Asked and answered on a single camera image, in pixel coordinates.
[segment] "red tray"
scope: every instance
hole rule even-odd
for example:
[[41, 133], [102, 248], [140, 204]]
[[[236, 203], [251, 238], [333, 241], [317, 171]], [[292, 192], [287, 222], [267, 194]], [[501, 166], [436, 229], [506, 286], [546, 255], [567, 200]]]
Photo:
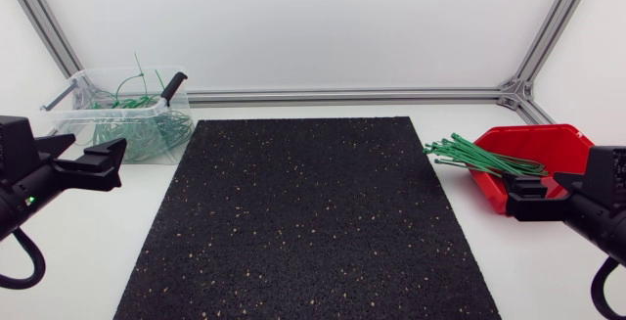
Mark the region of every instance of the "red tray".
[[[567, 193], [553, 179], [553, 173], [584, 173], [589, 149], [594, 146], [569, 124], [495, 127], [474, 144], [490, 152], [544, 164], [550, 172], [550, 176], [542, 178], [542, 183], [548, 187], [547, 198], [558, 198]], [[471, 171], [471, 175], [496, 212], [506, 213], [507, 191], [502, 180], [479, 171]]]

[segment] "black rubber mat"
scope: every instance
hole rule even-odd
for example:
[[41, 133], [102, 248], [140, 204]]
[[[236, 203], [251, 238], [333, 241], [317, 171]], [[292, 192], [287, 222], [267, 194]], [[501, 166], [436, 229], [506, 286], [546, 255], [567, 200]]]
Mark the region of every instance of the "black rubber mat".
[[115, 317], [500, 318], [407, 117], [200, 121]]

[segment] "metal extrusion beam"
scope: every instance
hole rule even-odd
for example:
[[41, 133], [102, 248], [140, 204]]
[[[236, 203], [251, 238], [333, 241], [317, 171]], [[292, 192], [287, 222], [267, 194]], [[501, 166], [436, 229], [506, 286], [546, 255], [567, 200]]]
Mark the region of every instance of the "metal extrusion beam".
[[[82, 69], [45, 0], [19, 0], [66, 77]], [[517, 73], [495, 88], [411, 88], [320, 91], [190, 92], [193, 107], [365, 104], [499, 104], [531, 124], [554, 123], [532, 97], [533, 80], [546, 62], [580, 0], [555, 0]]]
[[580, 0], [555, 0], [514, 78], [532, 84], [565, 30], [578, 3]]
[[502, 96], [498, 88], [411, 88], [318, 91], [188, 92], [193, 107], [295, 106], [365, 104], [495, 104]]
[[46, 0], [18, 0], [65, 77], [82, 69]]

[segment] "white table surface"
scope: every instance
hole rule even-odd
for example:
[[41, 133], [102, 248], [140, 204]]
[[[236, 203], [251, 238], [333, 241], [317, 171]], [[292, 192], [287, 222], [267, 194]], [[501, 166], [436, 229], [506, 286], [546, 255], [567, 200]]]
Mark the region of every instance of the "white table surface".
[[[423, 143], [452, 132], [474, 140], [493, 126], [523, 124], [515, 113], [494, 105], [217, 108], [195, 109], [193, 115], [407, 115]], [[28, 220], [22, 228], [44, 253], [47, 272], [29, 290], [0, 289], [0, 319], [111, 319], [175, 169], [124, 165], [122, 188], [66, 191]], [[605, 259], [601, 251], [562, 223], [521, 223], [495, 214], [463, 169], [436, 165], [435, 171], [504, 319], [602, 319], [589, 293]], [[1, 274], [25, 277], [31, 271], [13, 237], [0, 243]], [[623, 267], [611, 275], [606, 292], [609, 303], [626, 313]]]

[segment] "clear plastic bin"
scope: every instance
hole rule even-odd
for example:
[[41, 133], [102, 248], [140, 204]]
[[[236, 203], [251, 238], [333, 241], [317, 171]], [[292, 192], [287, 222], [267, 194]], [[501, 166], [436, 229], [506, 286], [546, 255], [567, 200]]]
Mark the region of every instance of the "clear plastic bin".
[[126, 138], [123, 162], [176, 164], [194, 131], [182, 72], [179, 67], [82, 70], [41, 113], [59, 134], [74, 134], [77, 146]]

